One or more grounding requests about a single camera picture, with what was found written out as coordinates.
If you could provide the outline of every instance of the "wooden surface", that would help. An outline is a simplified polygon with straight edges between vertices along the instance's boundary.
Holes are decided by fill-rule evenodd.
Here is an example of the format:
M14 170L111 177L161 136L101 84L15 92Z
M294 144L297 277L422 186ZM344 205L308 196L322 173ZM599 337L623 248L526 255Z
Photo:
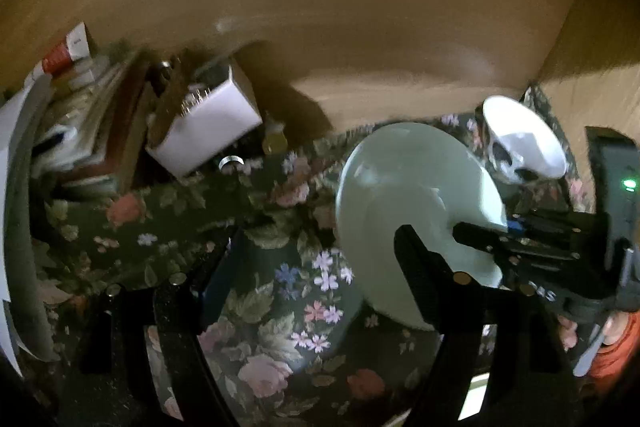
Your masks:
M584 126L640 143L640 0L576 0L538 76L593 195Z
M293 143L468 109L536 76L574 0L0 0L0 85L84 20L98 44L239 48Z

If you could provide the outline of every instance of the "green leaf pattern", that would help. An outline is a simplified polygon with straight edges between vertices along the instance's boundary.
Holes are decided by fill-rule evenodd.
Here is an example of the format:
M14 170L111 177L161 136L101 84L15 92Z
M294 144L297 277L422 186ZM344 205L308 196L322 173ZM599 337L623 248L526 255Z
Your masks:
M531 204L588 208L578 190L575 161L562 130L553 126L548 101L532 86L524 103L556 129L570 167L564 180L523 190L520 199L507 203L508 209L517 212ZM484 161L476 136L478 115L425 122L448 132ZM357 276L351 283L348 259L332 222L344 163L375 129L363 126L316 140L294 153L250 161L241 171L220 173L204 166L187 179L140 190L121 206L119 200L42 202L33 213L41 222L32 227L38 291L60 361L50 363L46 377L31 384L56 402L56 391L44 382L56 381L50 375L66 371L90 316L88 303L107 285L152 287L176 271L187 272L214 244L226 243L225 227L237 221L244 230L241 269L222 315L198 338L238 423L347 427L381 425L402 414L433 365L439 335L408 330L364 301ZM273 195L274 186L287 180L288 190L295 180L308 185L308 191L284 208ZM488 336L487 346L491 342ZM147 352L159 402L175 413L153 329L147 331ZM20 363L28 378L44 367L25 357ZM387 417L367 416L363 400L374 397L386 400L376 410L385 410Z

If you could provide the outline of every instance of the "paper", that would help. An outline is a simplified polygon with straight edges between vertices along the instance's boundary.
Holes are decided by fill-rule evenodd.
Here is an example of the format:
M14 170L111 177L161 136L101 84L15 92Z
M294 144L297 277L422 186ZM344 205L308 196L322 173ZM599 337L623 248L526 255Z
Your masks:
M88 107L74 119L76 134L59 145L38 156L32 166L32 177L38 178L44 172L70 171L75 164L92 155L98 129L127 71L138 54L127 55L123 63L112 66L97 83Z
M251 83L232 61L228 79L175 118L162 143L146 151L179 178L261 123Z
M15 358L18 346L14 340L15 337L12 335L12 329L9 303L0 300L0 347L2 347L6 359L13 365L18 375L22 376L18 360Z
M55 356L46 311L36 291L28 207L31 146L51 93L47 75L0 108L0 346L18 373L15 349L18 340L22 342L18 330L26 335L30 352L35 347L39 357ZM18 288L13 303L12 287ZM19 319L17 328L12 304Z
M4 231L6 229L6 185L18 145L38 108L51 97L50 75L16 93L0 108L0 299L10 301L4 269Z
M38 294L35 255L29 219L29 165L31 147L46 100L31 115L31 123L18 146L10 167L5 203L4 266L11 302L9 310L16 341L40 360L53 360L53 339L44 304Z
M107 156L107 143L109 141L109 133L111 132L111 125L113 124L115 109L115 104L112 101L111 105L107 109L107 112L102 118L102 121L100 122L98 134L95 137L94 151L91 153L91 156L87 156L87 158L78 160L74 164L74 169L86 167L88 165L98 165L104 162L104 159Z

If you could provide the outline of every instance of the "white paper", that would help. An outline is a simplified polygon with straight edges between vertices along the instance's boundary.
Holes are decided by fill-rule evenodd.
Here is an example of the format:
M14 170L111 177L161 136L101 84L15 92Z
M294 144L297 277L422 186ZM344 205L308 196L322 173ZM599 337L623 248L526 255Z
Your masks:
M36 128L48 99L31 114L9 170L5 202L4 267L11 302L9 310L15 340L40 360L54 360L53 339L47 312L38 295L35 255L29 220L29 165Z
M22 376L18 360L15 358L15 352L18 349L14 337L11 334L11 315L9 313L9 303L0 299L0 347L6 356L6 359L13 365L18 375Z
M0 299L4 301L11 300L4 270L4 216L9 169L18 145L34 115L38 113L38 108L50 99L50 81L50 75L40 77L37 82L16 93L0 107Z
M232 62L228 80L192 107L186 116L175 118L162 143L146 151L179 178L261 123L251 84Z
M108 108L107 113L105 113L102 118L102 122L100 122L100 127L98 128L98 134L95 137L94 151L91 156L78 160L74 163L73 168L98 165L98 163L104 162L104 159L107 158L107 144L109 142L109 133L111 132L115 109L115 105L111 103L110 108Z

